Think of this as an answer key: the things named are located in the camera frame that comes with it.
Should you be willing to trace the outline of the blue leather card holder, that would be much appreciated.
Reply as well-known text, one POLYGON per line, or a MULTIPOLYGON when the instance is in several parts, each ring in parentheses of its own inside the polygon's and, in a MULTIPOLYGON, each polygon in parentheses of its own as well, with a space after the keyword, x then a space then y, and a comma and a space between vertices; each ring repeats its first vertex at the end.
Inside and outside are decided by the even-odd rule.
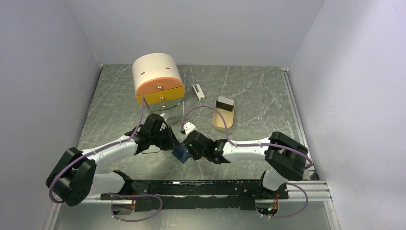
POLYGON ((181 163, 185 163, 191 157, 186 147, 179 147, 173 150, 172 155, 181 163))

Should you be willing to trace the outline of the beige oval tray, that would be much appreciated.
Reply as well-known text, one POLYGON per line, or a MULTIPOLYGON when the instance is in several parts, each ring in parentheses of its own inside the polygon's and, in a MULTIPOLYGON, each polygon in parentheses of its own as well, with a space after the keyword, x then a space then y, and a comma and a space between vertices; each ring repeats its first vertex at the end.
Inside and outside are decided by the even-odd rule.
POLYGON ((225 131, 226 127, 229 129, 234 123, 235 107, 232 112, 218 109, 216 107, 214 108, 219 112, 219 113, 214 112, 212 118, 214 128, 221 131, 225 131))

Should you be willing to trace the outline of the stack of credit cards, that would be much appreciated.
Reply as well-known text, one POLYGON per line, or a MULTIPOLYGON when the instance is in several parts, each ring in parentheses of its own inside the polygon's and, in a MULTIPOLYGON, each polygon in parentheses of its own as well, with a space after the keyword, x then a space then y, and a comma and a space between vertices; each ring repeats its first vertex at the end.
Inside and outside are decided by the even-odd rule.
POLYGON ((232 112, 235 107, 235 101, 232 98, 219 96, 216 99, 215 107, 218 109, 232 112))

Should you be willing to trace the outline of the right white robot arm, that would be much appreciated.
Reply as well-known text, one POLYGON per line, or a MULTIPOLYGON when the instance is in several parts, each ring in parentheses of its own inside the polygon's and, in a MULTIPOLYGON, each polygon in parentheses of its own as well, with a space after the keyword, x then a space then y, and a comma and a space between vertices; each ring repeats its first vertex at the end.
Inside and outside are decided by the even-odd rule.
POLYGON ((251 141, 212 140, 198 131, 192 131, 183 146, 194 159, 205 158, 214 164, 235 161, 263 161, 270 165, 258 186, 263 198, 271 198, 287 181, 301 181, 311 162, 308 149, 282 132, 273 132, 269 138, 251 141))

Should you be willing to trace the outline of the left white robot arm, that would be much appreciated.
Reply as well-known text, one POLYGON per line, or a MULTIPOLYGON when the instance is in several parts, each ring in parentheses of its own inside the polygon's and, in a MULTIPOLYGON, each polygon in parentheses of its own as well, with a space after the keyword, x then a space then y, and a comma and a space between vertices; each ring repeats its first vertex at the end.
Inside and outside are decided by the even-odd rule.
POLYGON ((84 150, 69 148, 45 182, 49 197, 55 203, 66 203, 70 207, 98 194, 127 199, 135 194, 133 180, 120 170, 109 173, 103 170, 151 146, 163 151, 180 146, 171 126, 158 114, 148 115, 143 124, 110 143, 84 150))

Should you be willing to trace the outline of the small white rectangular block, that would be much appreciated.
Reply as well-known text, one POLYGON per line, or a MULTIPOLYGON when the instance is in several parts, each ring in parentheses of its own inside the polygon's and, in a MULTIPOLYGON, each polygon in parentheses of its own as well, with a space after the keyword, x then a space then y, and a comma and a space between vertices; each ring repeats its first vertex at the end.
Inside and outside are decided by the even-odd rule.
POLYGON ((205 95, 204 95, 204 92, 202 91, 200 84, 198 84, 198 83, 194 84, 194 85, 192 85, 192 88, 199 101, 202 101, 205 99, 205 95))

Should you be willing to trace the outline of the round pastel drawer cabinet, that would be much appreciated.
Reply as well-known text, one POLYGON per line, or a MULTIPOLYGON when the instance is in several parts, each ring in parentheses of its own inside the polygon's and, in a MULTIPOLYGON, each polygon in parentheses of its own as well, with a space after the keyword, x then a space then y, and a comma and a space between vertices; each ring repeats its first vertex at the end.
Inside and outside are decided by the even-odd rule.
POLYGON ((139 57, 132 65, 132 75, 139 105, 162 111, 183 102, 185 86, 170 55, 152 53, 139 57))

